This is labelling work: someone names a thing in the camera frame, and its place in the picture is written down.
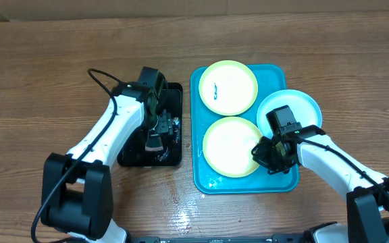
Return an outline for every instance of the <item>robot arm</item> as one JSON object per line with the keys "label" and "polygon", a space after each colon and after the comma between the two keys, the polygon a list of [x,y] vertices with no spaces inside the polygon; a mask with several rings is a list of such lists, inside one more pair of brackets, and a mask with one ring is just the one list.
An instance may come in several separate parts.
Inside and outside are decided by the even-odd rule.
{"label": "robot arm", "polygon": [[[43,205],[41,221],[87,242],[124,243],[127,233],[111,218],[113,196],[110,169],[122,151],[130,135],[138,128],[148,137],[148,131],[157,124],[156,108],[161,90],[165,84],[164,75],[153,68],[144,67],[138,82],[119,84],[112,90],[116,101],[110,100],[100,120],[82,141],[66,155],[52,153],[43,169],[42,203],[56,188],[47,204]],[[92,141],[101,137],[93,145]],[[80,165],[70,175],[65,172],[92,146],[82,158]],[[57,182],[67,176],[65,183]],[[66,184],[84,184],[84,191],[67,188]]]}

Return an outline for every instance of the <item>black cable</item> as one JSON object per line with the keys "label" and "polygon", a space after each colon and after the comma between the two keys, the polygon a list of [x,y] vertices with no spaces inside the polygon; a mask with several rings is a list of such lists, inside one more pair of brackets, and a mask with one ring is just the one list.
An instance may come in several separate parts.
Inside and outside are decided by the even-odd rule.
{"label": "black cable", "polygon": [[358,168],[350,159],[348,159],[346,156],[344,156],[342,153],[338,152],[337,150],[334,150],[333,148],[330,148],[329,146],[313,142],[310,140],[302,139],[302,138],[285,138],[285,141],[293,141],[293,142],[306,142],[308,144],[312,144],[315,146],[318,146],[319,148],[323,148],[326,151],[330,151],[331,153],[334,153],[335,155],[339,156],[344,162],[346,162],[349,166],[351,166],[358,174],[361,175],[362,178],[366,179],[368,182],[373,184],[378,190],[389,200],[389,194],[384,190],[384,188],[377,183],[375,180],[371,179],[370,176],[368,176],[365,171]]}
{"label": "black cable", "polygon": [[[105,127],[100,131],[100,133],[97,135],[97,137],[94,138],[94,140],[87,146],[87,148],[85,149],[85,151],[79,156],[79,158],[77,158],[77,160],[75,160],[72,164],[72,166],[70,166],[68,168],[68,170],[61,176],[61,179],[59,179],[59,181],[56,183],[56,185],[53,187],[51,193],[49,193],[49,195],[47,195],[47,198],[45,199],[45,201],[43,202],[43,204],[41,205],[40,209],[37,211],[37,214],[35,215],[35,218],[34,218],[34,221],[32,222],[32,225],[31,225],[31,239],[34,243],[40,243],[40,241],[37,239],[37,236],[36,236],[36,227],[37,227],[37,224],[38,224],[38,220],[40,219],[40,215],[42,214],[43,210],[46,208],[47,204],[49,204],[49,201],[51,200],[51,197],[55,194],[55,191],[63,184],[66,182],[67,180],[67,177],[70,176],[70,174],[77,168],[77,166],[79,166],[82,162],[82,159],[85,158],[85,156],[90,152],[90,150],[94,147],[94,145],[99,141],[99,139],[102,137],[102,135],[104,135],[104,133],[106,132],[106,130],[109,128],[109,126],[112,124],[113,122],[113,119],[115,119],[115,116],[117,115],[117,103],[116,103],[116,100],[115,98],[112,96],[111,92],[109,91],[109,89],[106,88],[106,86],[101,83],[94,75],[93,75],[93,72],[96,72],[96,73],[99,73],[99,74],[103,74],[107,77],[110,77],[112,79],[114,79],[115,81],[117,81],[118,83],[120,84],[123,84],[123,82],[119,79],[117,79],[116,77],[112,76],[111,74],[108,74],[107,72],[103,72],[101,70],[96,70],[94,68],[90,68],[88,69],[88,74],[89,76],[110,96],[111,100],[112,100],[112,103],[113,103],[113,112],[112,112],[112,116],[111,118],[109,119],[109,121],[107,122],[107,124],[105,125]],[[64,238],[62,240],[57,240],[57,241],[54,241],[54,242],[50,242],[50,243],[62,243],[62,242],[67,242],[67,241],[84,241],[84,239],[82,238],[76,238],[76,237],[68,237],[68,238]]]}

